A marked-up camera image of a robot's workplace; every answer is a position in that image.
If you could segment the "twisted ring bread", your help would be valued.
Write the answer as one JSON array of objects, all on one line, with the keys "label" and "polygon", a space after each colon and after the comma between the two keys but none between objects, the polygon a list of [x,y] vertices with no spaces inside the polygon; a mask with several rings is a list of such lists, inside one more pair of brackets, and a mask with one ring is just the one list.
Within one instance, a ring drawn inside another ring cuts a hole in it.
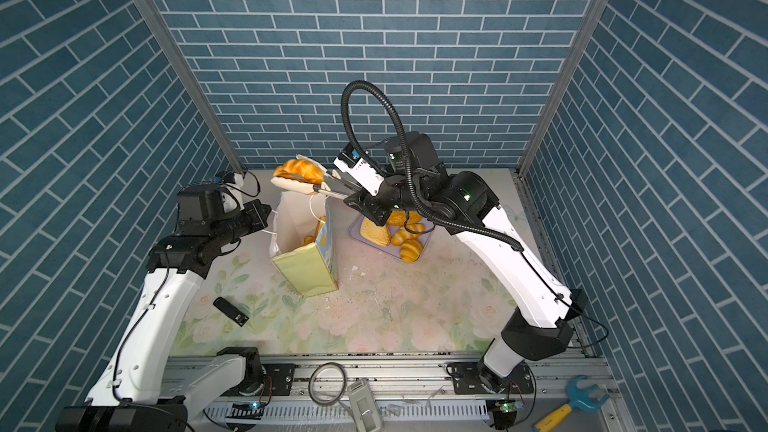
[{"label": "twisted ring bread", "polygon": [[292,159],[277,167],[274,177],[295,180],[313,185],[322,185],[325,173],[308,159]]}]

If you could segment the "long glazed loaf bread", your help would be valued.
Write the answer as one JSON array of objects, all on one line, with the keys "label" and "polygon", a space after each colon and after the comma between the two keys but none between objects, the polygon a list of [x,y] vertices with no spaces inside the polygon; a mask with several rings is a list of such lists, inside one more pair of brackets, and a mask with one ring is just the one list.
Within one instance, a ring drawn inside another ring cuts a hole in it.
[{"label": "long glazed loaf bread", "polygon": [[303,244],[304,245],[316,244],[318,247],[322,247],[326,242],[325,232],[324,232],[325,225],[326,225],[326,217],[321,216],[316,224],[314,233],[312,235],[305,236],[303,239]]}]

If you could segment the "paper bag with floral sides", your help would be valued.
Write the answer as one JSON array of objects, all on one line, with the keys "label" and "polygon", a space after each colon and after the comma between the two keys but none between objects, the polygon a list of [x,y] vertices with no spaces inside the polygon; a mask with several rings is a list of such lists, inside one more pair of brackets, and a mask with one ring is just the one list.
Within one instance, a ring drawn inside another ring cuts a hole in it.
[{"label": "paper bag with floral sides", "polygon": [[[326,217],[325,244],[322,247],[304,245],[304,237],[314,233],[321,216]],[[269,254],[275,268],[301,296],[313,297],[337,291],[338,273],[328,197],[283,192],[275,212]]]}]

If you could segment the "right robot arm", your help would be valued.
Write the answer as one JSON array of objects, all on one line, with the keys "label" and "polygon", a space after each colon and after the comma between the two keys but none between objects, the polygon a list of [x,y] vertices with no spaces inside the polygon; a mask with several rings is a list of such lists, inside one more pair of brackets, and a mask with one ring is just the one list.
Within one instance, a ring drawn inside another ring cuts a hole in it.
[{"label": "right robot arm", "polygon": [[479,175],[448,173],[427,135],[408,132],[405,138],[406,149],[395,137],[385,142],[384,167],[346,145],[334,163],[360,188],[345,203],[378,226],[395,212],[419,214],[457,237],[494,273],[516,308],[482,356],[478,375],[486,389],[500,392],[523,361],[568,348],[570,322],[582,315],[586,296],[561,283],[528,249]]}]

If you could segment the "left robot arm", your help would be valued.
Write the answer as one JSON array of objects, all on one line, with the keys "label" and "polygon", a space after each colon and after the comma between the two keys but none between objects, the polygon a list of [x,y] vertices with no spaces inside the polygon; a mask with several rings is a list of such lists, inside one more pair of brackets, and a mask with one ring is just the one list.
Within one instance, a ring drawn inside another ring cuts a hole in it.
[{"label": "left robot arm", "polygon": [[147,274],[126,331],[84,404],[60,413],[58,431],[190,431],[223,393],[260,394],[265,370],[256,348],[225,349],[162,389],[170,351],[213,262],[243,237],[266,229],[271,212],[230,173],[177,194],[176,226],[150,250]]}]

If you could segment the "sesame oval bread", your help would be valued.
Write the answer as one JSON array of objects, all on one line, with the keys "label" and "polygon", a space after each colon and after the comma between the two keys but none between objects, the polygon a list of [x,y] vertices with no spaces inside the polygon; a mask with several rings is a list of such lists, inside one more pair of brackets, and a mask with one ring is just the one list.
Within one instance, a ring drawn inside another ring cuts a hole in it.
[{"label": "sesame oval bread", "polygon": [[387,224],[390,226],[402,227],[406,224],[419,223],[422,220],[423,217],[418,212],[395,210],[390,214]]}]

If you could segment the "triangular toast bread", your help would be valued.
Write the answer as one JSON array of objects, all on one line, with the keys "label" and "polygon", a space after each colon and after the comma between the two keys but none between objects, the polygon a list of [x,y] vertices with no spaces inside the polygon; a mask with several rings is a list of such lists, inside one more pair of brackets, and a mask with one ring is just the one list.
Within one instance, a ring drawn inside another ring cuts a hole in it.
[{"label": "triangular toast bread", "polygon": [[360,225],[360,235],[369,243],[380,247],[387,247],[391,242],[389,227],[378,226],[368,218],[364,218]]}]

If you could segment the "striped croissant roll middle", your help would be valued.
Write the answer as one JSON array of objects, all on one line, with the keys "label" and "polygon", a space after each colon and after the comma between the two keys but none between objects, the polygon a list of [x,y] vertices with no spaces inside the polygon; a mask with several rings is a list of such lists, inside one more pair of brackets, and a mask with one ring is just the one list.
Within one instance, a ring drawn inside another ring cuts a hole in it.
[{"label": "striped croissant roll middle", "polygon": [[426,226],[419,222],[415,224],[406,224],[400,227],[391,237],[391,244],[393,246],[401,246],[401,244],[407,239],[417,239],[426,232]]}]

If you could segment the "lilac plastic tray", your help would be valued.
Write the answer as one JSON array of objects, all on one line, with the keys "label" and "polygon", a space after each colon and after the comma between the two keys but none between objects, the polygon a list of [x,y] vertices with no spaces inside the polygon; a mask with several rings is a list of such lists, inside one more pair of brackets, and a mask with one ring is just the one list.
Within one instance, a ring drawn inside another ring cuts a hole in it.
[{"label": "lilac plastic tray", "polygon": [[396,210],[383,226],[360,215],[348,232],[352,239],[364,245],[405,263],[415,263],[422,256],[433,230],[434,224],[419,213]]}]

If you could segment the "striped round roll near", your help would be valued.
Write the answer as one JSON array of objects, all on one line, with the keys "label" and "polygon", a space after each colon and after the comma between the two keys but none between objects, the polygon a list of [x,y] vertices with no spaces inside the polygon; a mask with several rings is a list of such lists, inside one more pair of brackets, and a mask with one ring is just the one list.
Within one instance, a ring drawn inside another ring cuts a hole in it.
[{"label": "striped round roll near", "polygon": [[416,262],[423,252],[423,245],[417,239],[407,239],[400,246],[400,259],[405,263]]}]

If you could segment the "black clip on mat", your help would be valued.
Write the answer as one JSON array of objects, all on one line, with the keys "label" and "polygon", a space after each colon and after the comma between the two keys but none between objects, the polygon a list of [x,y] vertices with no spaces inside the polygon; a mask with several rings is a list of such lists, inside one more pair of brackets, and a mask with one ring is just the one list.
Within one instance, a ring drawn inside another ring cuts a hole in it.
[{"label": "black clip on mat", "polygon": [[217,297],[213,301],[213,306],[239,327],[243,327],[249,321],[245,313],[224,297]]}]

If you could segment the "floral table mat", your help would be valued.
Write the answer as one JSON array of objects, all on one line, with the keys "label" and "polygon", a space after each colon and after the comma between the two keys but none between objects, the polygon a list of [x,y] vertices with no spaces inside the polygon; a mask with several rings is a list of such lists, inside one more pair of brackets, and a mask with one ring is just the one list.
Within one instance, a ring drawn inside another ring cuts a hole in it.
[{"label": "floral table mat", "polygon": [[[271,237],[245,237],[217,259],[193,299],[172,352],[206,356],[254,346],[263,355],[483,351],[515,302],[482,260],[436,230],[406,264],[349,235],[355,213],[330,201],[337,291],[300,296],[269,257]],[[249,317],[239,327],[213,306],[224,297]]]}]

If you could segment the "grey handheld device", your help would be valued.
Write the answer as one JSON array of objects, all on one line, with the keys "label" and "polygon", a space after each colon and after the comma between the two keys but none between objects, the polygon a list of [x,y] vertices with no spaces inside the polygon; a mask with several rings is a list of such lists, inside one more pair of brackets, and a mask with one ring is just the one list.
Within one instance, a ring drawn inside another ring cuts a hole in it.
[{"label": "grey handheld device", "polygon": [[358,432],[381,432],[383,420],[372,390],[365,378],[357,379],[347,389],[349,405]]}]

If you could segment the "blue yellow toy wrench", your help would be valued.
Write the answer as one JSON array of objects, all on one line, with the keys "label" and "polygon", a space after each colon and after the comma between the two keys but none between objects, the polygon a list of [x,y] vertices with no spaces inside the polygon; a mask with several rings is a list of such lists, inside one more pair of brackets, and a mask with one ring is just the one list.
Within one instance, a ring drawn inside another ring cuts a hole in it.
[{"label": "blue yellow toy wrench", "polygon": [[586,375],[578,375],[571,379],[566,386],[568,401],[535,423],[533,430],[551,432],[574,410],[598,412],[609,399],[609,394],[597,384],[581,388],[579,384],[586,379]]}]

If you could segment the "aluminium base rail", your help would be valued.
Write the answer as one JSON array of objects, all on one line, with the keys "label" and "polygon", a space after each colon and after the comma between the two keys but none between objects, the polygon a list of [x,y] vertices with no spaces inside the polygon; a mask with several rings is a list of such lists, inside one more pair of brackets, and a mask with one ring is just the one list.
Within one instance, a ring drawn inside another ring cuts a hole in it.
[{"label": "aluminium base rail", "polygon": [[[169,392],[185,373],[213,357],[171,357],[162,389]],[[527,431],[552,409],[568,401],[566,386],[578,375],[579,386],[597,384],[609,399],[596,413],[576,410],[563,430],[630,431],[633,423],[624,398],[602,359],[577,353],[541,362],[521,363],[507,386],[491,392],[479,380],[479,360],[470,353],[436,355],[332,355],[260,358],[265,388],[260,394],[223,393],[192,423],[210,420],[234,430],[266,426],[296,429],[341,424],[356,430],[348,387],[368,380],[390,431],[399,422],[467,421],[487,429]]]}]

